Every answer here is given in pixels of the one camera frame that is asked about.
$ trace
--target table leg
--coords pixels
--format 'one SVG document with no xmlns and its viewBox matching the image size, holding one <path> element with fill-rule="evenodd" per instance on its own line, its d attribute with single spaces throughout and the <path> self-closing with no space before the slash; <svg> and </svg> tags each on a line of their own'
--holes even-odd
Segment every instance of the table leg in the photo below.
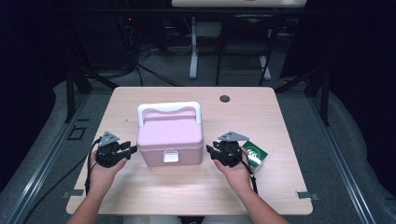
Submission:
<svg viewBox="0 0 396 224">
<path fill-rule="evenodd" d="M 197 34 L 196 34 L 196 23 L 195 17 L 191 18 L 191 64 L 190 64 L 190 79 L 197 78 L 197 67 L 198 67 L 198 50 L 197 50 Z"/>
<path fill-rule="evenodd" d="M 260 66 L 264 67 L 265 66 L 265 62 L 266 62 L 265 57 L 264 56 L 260 56 L 259 60 L 260 60 Z M 271 80 L 270 69 L 268 67 L 267 67 L 267 70 L 265 71 L 265 74 L 264 74 L 264 80 L 265 81 L 270 81 Z"/>
</svg>

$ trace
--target black cable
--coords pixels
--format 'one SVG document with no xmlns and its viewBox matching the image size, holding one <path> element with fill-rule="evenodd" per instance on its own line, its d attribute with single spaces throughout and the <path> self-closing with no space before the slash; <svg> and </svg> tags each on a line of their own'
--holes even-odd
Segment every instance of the black cable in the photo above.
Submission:
<svg viewBox="0 0 396 224">
<path fill-rule="evenodd" d="M 90 191 L 90 184 L 91 184 L 91 154 L 92 154 L 92 150 L 93 147 L 98 144 L 100 142 L 100 140 L 102 139 L 102 137 L 99 137 L 98 139 L 96 139 L 92 145 L 91 145 L 91 149 L 88 152 L 88 160 L 87 160 L 87 179 L 85 180 L 85 194 L 88 194 L 88 191 Z"/>
<path fill-rule="evenodd" d="M 141 58 L 141 59 L 147 59 L 148 57 L 150 57 L 150 56 L 151 56 L 151 51 L 152 51 L 153 49 L 155 49 L 154 47 L 155 47 L 155 46 L 152 45 L 152 44 L 142 45 L 142 46 L 139 48 L 139 51 L 140 51 L 140 53 L 138 54 L 139 58 Z"/>
<path fill-rule="evenodd" d="M 164 77 L 164 76 L 162 76 L 162 75 L 160 75 L 160 74 L 158 74 L 158 73 L 156 73 L 156 72 L 154 72 L 154 71 L 149 70 L 147 67 L 143 66 L 143 65 L 140 64 L 140 63 L 136 63 L 136 64 L 137 64 L 138 67 L 143 68 L 144 70 L 150 72 L 150 73 L 151 73 L 152 75 L 154 75 L 155 77 L 159 78 L 160 80 L 162 80 L 162 81 L 164 81 L 164 82 L 166 82 L 166 83 L 168 83 L 168 84 L 170 84 L 170 85 L 172 85 L 172 86 L 183 87 L 183 85 L 181 85 L 181 84 L 179 84 L 179 83 L 176 83 L 176 82 L 173 81 L 172 79 L 169 79 L 169 78 L 167 78 L 167 77 Z"/>
<path fill-rule="evenodd" d="M 103 75 L 100 74 L 101 77 L 105 77 L 106 79 L 113 79 L 117 77 L 125 77 L 126 75 L 132 73 L 136 67 L 136 64 L 130 65 L 126 67 L 125 69 L 122 69 L 119 73 L 117 74 L 112 74 L 112 75 Z"/>
<path fill-rule="evenodd" d="M 90 157 L 88 159 L 89 163 L 91 163 L 91 151 L 93 149 L 93 146 L 96 144 L 96 141 L 92 144 L 91 150 L 90 150 Z M 29 217 L 33 214 L 33 212 L 37 209 L 37 207 L 41 204 L 41 202 L 65 179 L 67 178 L 68 175 L 70 175 L 74 170 L 76 170 L 77 167 L 79 167 L 84 161 L 86 160 L 86 157 L 81 159 L 72 169 L 70 169 L 64 176 L 61 177 L 38 201 L 35 203 L 35 205 L 32 207 L 32 209 L 29 211 L 27 214 L 26 218 L 23 220 L 23 223 L 26 223 Z"/>
<path fill-rule="evenodd" d="M 256 192 L 257 194 L 259 194 L 259 192 L 257 191 L 257 184 L 256 184 L 256 177 L 254 177 L 254 173 L 253 171 L 250 169 L 250 161 L 248 160 L 248 154 L 242 150 L 242 152 L 245 154 L 245 156 L 247 157 L 247 164 L 248 166 L 245 164 L 244 161 L 241 161 L 242 163 L 244 163 L 245 167 L 247 167 L 247 170 L 250 174 L 250 179 L 251 179 L 251 184 L 253 185 L 253 190 L 254 192 Z"/>
<path fill-rule="evenodd" d="M 136 72 L 137 72 L 137 74 L 139 75 L 139 78 L 140 78 L 140 86 L 142 87 L 142 86 L 143 86 L 143 78 L 142 78 L 142 74 L 140 73 L 139 66 L 136 67 Z"/>
</svg>

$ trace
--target hand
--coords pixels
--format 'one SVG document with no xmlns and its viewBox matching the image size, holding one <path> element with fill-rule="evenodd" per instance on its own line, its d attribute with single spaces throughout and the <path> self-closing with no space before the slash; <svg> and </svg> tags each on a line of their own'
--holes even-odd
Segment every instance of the hand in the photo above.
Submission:
<svg viewBox="0 0 396 224">
<path fill-rule="evenodd" d="M 243 147 L 241 148 L 245 152 L 242 153 L 242 160 L 248 164 L 247 151 Z M 242 162 L 239 162 L 235 167 L 227 167 L 220 161 L 215 160 L 215 165 L 222 173 L 224 173 L 229 185 L 236 193 L 244 190 L 252 190 L 250 186 L 250 175 Z"/>
<path fill-rule="evenodd" d="M 116 173 L 124 167 L 127 159 L 120 160 L 115 166 L 106 168 L 96 163 L 96 150 L 91 154 L 91 186 L 88 195 L 105 197 L 113 184 Z"/>
</svg>

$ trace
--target wooden table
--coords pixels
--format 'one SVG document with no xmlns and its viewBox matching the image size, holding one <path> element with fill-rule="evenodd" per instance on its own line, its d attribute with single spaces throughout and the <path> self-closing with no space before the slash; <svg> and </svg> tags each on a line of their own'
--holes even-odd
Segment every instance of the wooden table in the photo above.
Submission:
<svg viewBox="0 0 396 224">
<path fill-rule="evenodd" d="M 231 98 L 220 101 L 221 95 Z M 141 104 L 196 101 L 201 105 L 206 145 L 233 131 L 268 152 L 255 174 L 259 194 L 282 215 L 308 215 L 312 203 L 296 197 L 306 191 L 285 122 L 274 91 L 246 87 L 121 87 L 116 88 L 95 136 L 114 133 L 120 143 L 136 142 L 137 107 Z M 247 211 L 229 187 L 224 175 L 204 150 L 196 165 L 147 167 L 140 152 L 117 174 L 100 214 L 113 215 L 241 215 Z M 84 165 L 75 189 L 84 189 Z M 72 214 L 85 197 L 72 196 L 67 212 Z"/>
</svg>

